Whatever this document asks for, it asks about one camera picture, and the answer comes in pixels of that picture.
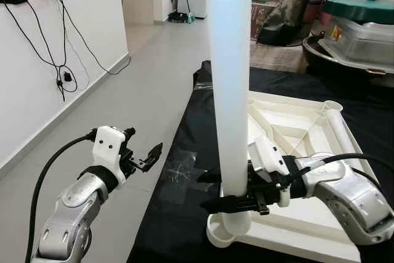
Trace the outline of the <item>black wok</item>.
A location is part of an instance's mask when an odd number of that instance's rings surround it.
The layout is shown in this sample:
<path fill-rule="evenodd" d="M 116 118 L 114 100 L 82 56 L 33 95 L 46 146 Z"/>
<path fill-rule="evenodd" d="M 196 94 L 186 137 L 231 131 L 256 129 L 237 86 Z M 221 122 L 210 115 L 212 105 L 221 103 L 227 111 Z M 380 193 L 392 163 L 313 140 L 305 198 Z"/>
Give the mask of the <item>black wok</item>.
<path fill-rule="evenodd" d="M 393 74 L 352 68 L 340 63 L 318 43 L 321 38 L 323 36 L 311 35 L 302 41 L 307 74 L 329 78 L 341 83 L 394 88 Z"/>

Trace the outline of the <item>clear tape cross patch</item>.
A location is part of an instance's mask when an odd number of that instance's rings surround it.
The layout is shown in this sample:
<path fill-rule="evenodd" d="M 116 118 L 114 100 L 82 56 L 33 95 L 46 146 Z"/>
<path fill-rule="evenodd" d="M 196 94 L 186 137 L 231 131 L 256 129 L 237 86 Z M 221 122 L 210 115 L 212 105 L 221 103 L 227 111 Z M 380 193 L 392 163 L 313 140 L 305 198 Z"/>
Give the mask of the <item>clear tape cross patch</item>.
<path fill-rule="evenodd" d="M 197 187 L 204 170 L 195 167 L 197 153 L 176 150 L 163 169 L 160 199 L 169 204 L 183 204 L 189 189 Z"/>

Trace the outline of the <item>black tablecloth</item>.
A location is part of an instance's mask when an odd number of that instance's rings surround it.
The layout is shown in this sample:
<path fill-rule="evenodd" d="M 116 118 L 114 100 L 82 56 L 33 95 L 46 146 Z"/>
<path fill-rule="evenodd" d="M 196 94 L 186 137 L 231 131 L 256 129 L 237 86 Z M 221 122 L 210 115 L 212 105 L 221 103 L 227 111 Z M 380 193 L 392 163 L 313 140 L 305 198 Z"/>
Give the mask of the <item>black tablecloth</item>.
<path fill-rule="evenodd" d="M 211 82 L 211 63 L 203 61 L 194 82 Z M 332 100 L 343 107 L 342 116 L 364 153 L 393 160 L 394 90 L 388 87 L 336 82 L 315 75 L 251 68 L 250 89 L 260 93 L 314 102 Z M 176 150 L 197 153 L 195 167 L 219 169 L 212 91 L 192 91 L 175 131 L 166 161 Z M 199 205 L 219 195 L 216 184 L 197 184 L 183 204 L 160 199 L 163 171 L 147 206 L 127 263 L 320 263 L 273 249 L 233 243 L 213 246 L 206 238 L 207 212 Z"/>

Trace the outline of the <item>white plastic children table top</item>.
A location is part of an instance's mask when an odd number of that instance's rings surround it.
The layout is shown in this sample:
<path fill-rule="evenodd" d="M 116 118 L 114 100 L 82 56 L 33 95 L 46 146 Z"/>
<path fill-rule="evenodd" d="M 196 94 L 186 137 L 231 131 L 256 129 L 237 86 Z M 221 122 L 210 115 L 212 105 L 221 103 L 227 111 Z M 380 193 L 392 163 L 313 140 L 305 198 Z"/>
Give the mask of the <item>white plastic children table top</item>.
<path fill-rule="evenodd" d="M 282 155 L 297 157 L 340 155 L 340 145 L 324 114 L 323 102 L 249 91 L 247 100 L 247 146 L 267 136 Z M 250 218 L 247 235 L 233 243 L 273 249 L 329 263 L 357 263 L 358 247 L 319 199 L 295 198 L 290 206 L 271 204 L 270 214 L 234 213 L 231 223 Z"/>

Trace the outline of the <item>dark plastic bag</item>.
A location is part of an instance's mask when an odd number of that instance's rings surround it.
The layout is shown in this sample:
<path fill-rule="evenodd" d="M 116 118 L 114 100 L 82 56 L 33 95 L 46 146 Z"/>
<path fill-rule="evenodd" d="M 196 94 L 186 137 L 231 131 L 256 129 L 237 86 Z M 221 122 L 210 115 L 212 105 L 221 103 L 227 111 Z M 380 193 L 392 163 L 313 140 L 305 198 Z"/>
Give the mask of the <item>dark plastic bag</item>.
<path fill-rule="evenodd" d="M 283 0 L 268 14 L 256 37 L 265 46 L 295 46 L 310 34 L 324 0 Z"/>

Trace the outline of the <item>beige cloth covered bench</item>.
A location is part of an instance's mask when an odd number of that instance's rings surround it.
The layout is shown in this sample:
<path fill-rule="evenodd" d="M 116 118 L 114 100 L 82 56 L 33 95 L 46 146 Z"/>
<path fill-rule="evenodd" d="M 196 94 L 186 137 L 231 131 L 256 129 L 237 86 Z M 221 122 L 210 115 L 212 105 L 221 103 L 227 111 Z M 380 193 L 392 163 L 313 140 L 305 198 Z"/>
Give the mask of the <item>beige cloth covered bench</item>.
<path fill-rule="evenodd" d="M 250 41 L 251 68 L 304 73 L 307 68 L 302 41 L 292 36 L 273 37 L 276 32 L 257 26 Z"/>

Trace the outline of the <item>white plastic table leg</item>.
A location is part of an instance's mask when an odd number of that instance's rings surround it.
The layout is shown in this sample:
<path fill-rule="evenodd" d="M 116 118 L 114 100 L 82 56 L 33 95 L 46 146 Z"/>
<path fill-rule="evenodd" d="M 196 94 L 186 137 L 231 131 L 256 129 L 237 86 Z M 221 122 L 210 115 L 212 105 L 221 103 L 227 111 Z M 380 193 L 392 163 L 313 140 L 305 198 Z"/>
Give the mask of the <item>white plastic table leg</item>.
<path fill-rule="evenodd" d="M 247 92 L 251 0 L 206 0 L 220 184 L 225 200 L 247 195 Z"/>
<path fill-rule="evenodd" d="M 360 153 L 358 150 L 358 145 L 355 142 L 353 134 L 349 130 L 344 121 L 344 118 L 341 115 L 341 111 L 343 109 L 342 105 L 337 102 L 332 102 L 331 100 L 327 100 L 323 102 L 324 116 L 326 117 L 330 127 L 332 128 L 335 137 L 340 145 L 340 151 L 338 154 L 343 153 Z M 349 165 L 353 168 L 357 168 L 362 170 L 366 174 L 370 175 L 376 181 L 378 181 L 377 176 L 372 170 L 371 165 L 368 161 L 364 160 L 347 160 Z"/>

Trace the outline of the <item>clear plastic container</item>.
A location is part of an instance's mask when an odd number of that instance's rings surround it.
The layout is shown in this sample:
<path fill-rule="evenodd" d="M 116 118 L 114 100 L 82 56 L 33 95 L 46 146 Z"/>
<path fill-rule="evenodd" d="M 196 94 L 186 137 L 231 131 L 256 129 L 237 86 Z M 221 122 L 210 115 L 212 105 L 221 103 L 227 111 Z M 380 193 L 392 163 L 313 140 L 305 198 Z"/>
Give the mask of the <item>clear plastic container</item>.
<path fill-rule="evenodd" d="M 318 41 L 338 62 L 352 68 L 375 69 L 392 73 L 394 68 L 394 26 L 360 24 L 334 16 L 333 27 Z"/>

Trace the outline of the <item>green round pot lid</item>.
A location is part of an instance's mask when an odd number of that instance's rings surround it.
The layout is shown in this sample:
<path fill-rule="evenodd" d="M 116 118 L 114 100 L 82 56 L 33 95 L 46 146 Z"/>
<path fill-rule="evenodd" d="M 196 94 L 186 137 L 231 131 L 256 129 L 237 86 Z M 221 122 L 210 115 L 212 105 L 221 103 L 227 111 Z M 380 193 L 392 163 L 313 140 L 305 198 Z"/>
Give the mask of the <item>green round pot lid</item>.
<path fill-rule="evenodd" d="M 394 24 L 394 5 L 389 0 L 326 0 L 323 10 L 361 23 Z"/>

